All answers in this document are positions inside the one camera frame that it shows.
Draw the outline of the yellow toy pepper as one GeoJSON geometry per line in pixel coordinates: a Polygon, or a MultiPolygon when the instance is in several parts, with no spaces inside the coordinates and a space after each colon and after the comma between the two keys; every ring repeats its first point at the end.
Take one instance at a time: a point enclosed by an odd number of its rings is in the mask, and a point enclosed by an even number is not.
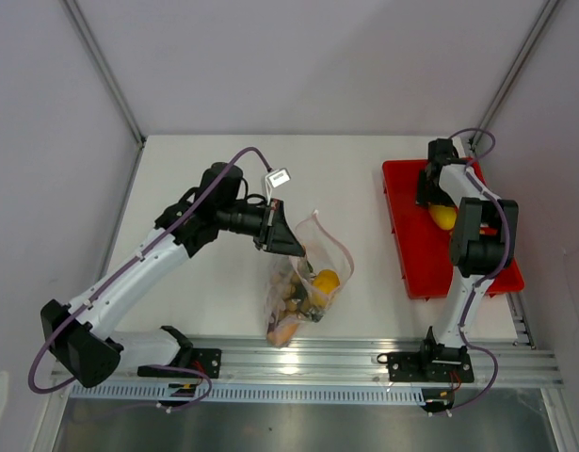
{"type": "Polygon", "coordinates": [[[452,231],[454,229],[458,216],[458,209],[455,206],[431,204],[427,211],[441,230],[452,231]]]}

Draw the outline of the longan bunch with leaves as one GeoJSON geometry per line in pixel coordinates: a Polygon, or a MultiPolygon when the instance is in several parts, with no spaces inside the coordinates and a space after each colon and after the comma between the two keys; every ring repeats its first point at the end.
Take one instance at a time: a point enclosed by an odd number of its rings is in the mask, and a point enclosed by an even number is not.
{"type": "Polygon", "coordinates": [[[294,269],[277,270],[269,279],[266,307],[268,321],[280,324],[291,316],[298,321],[317,323],[325,309],[314,304],[314,293],[309,292],[306,283],[294,269]]]}

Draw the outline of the clear pink zip top bag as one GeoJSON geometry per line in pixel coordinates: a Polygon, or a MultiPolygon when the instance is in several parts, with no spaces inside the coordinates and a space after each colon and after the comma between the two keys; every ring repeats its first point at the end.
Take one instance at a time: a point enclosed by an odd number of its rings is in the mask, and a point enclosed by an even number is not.
{"type": "MultiPolygon", "coordinates": [[[[350,251],[323,226],[319,220],[319,213],[317,211],[313,211],[309,217],[298,224],[296,227],[296,235],[299,242],[305,248],[306,255],[304,257],[278,256],[273,260],[269,270],[269,276],[265,286],[265,339],[269,325],[272,324],[268,321],[269,311],[266,307],[269,279],[277,270],[291,267],[299,274],[306,283],[308,291],[314,293],[314,304],[325,309],[323,317],[354,273],[354,260],[350,251]],[[341,281],[340,287],[330,296],[325,296],[312,285],[314,277],[323,269],[335,271],[341,281]]],[[[291,316],[286,317],[283,321],[298,322],[300,324],[298,330],[306,324],[316,324],[313,322],[298,321],[291,316]]]]}

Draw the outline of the small yellow toy mango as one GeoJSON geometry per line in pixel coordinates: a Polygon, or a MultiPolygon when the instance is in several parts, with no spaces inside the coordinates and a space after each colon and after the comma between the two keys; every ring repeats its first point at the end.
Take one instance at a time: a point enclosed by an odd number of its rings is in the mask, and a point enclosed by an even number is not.
{"type": "Polygon", "coordinates": [[[330,269],[323,269],[314,277],[312,285],[325,296],[330,296],[340,287],[341,281],[338,274],[330,269]]]}

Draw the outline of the toy ham slice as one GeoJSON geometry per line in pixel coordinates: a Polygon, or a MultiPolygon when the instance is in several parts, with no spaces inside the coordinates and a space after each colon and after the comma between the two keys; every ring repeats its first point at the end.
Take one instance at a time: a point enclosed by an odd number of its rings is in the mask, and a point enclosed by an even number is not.
{"type": "Polygon", "coordinates": [[[273,347],[285,347],[298,331],[300,324],[295,321],[270,324],[266,333],[267,342],[273,347]]]}

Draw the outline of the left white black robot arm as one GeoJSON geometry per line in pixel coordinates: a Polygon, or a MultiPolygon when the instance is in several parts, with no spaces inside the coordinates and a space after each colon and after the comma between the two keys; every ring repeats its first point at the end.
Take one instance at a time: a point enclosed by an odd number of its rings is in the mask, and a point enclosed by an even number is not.
{"type": "Polygon", "coordinates": [[[281,200],[241,197],[243,171],[216,162],[155,220],[135,254],[112,274],[66,304],[52,299],[40,311],[49,352],[86,388],[116,371],[141,377],[194,376],[205,362],[191,340],[172,326],[121,333],[126,313],[168,273],[212,243],[222,231],[252,238],[257,250],[302,257],[281,200]]]}

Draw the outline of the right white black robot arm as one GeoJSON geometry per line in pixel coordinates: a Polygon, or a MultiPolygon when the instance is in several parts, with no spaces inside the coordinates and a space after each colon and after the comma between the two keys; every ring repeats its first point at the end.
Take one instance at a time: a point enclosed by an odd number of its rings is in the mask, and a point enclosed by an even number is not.
{"type": "Polygon", "coordinates": [[[452,281],[443,312],[420,346],[417,366],[429,381],[462,371],[461,379],[470,382],[467,330],[491,284],[513,260],[519,206],[487,188],[474,162],[459,157],[449,138],[428,143],[416,201],[457,209],[448,245],[452,281]]]}

